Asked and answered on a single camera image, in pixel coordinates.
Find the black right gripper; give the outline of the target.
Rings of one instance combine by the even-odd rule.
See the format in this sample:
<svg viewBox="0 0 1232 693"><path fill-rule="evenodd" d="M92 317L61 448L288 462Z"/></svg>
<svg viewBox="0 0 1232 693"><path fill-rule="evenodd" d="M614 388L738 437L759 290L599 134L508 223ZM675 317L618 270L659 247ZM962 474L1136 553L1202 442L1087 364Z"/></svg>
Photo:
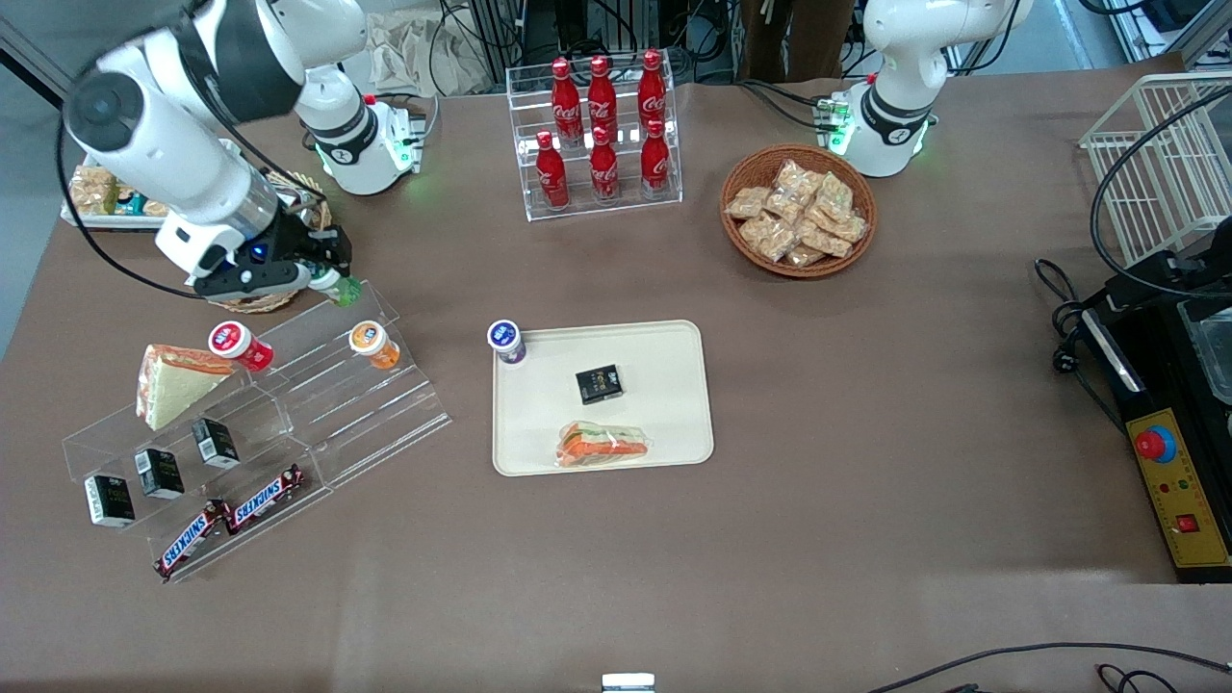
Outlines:
<svg viewBox="0 0 1232 693"><path fill-rule="evenodd" d="M315 229L291 212L278 211L257 237L257 281L292 282L294 265L309 273L308 289L329 289L330 268L351 277L352 245L342 224Z"/></svg>

